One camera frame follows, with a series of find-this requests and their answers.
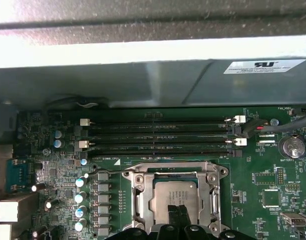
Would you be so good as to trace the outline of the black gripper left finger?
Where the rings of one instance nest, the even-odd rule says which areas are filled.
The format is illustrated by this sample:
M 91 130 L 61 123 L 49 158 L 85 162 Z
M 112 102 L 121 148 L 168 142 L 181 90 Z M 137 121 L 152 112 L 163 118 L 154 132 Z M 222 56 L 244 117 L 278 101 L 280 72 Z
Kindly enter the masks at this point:
M 112 236 L 113 240 L 181 240 L 181 205 L 168 205 L 168 221 L 154 225 L 155 230 L 147 233 L 138 227 L 123 230 Z

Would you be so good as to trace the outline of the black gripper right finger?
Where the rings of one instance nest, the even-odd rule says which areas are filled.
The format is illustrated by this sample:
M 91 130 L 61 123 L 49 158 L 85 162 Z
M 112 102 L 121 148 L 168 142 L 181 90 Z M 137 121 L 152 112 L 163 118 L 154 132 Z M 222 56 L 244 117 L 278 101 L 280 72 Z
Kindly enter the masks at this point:
M 193 225 L 190 220 L 187 208 L 179 205 L 179 239 L 180 240 L 243 240 L 244 234 L 225 229 L 218 236 L 214 236 L 208 227 Z

